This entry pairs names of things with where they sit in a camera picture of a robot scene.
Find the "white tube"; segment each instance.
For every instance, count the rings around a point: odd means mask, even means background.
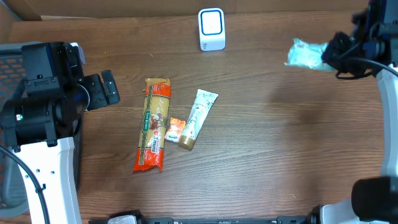
[[[198,137],[205,119],[216,101],[218,94],[198,90],[197,97],[191,109],[187,125],[181,135],[179,146],[191,150]]]

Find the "white box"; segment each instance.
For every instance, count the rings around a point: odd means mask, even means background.
[[[198,14],[200,48],[203,51],[225,48],[224,12],[219,8],[202,9]]]

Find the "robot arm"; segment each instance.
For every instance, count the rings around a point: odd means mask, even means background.
[[[381,176],[398,177],[398,77],[386,70],[376,76],[384,117],[384,158]]]
[[[383,106],[385,147],[381,176],[357,181],[351,200],[322,207],[320,223],[398,221],[397,12],[398,1],[370,1],[367,11],[353,17],[353,34],[349,37],[337,33],[322,55],[324,62],[337,69],[339,79],[376,77]]]
[[[65,42],[24,45],[12,52],[20,55],[27,79],[17,90],[19,96],[8,100],[0,122],[6,144],[35,174],[42,186],[50,223],[81,223],[73,178],[73,137],[81,123],[81,114],[120,101],[110,70],[84,76],[84,54],[77,44]],[[24,178],[33,224],[45,222],[36,188],[25,170]]]

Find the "black clamp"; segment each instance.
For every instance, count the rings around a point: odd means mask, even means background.
[[[36,191],[36,193],[41,193],[41,192],[43,192],[43,190],[45,189],[45,184],[43,184],[43,187],[42,188],[40,188],[40,189],[36,189],[35,191]]]
[[[98,74],[83,78],[84,86],[90,96],[90,104],[87,107],[88,111],[113,105],[120,101],[118,88],[114,82],[112,71],[102,71],[101,75],[104,80],[103,84]]]

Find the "wooden wall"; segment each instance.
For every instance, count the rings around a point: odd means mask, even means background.
[[[0,44],[7,42],[12,23],[15,21],[14,16],[0,3]]]
[[[205,7],[225,13],[361,10],[368,0],[4,0],[25,20],[37,17],[194,15]]]

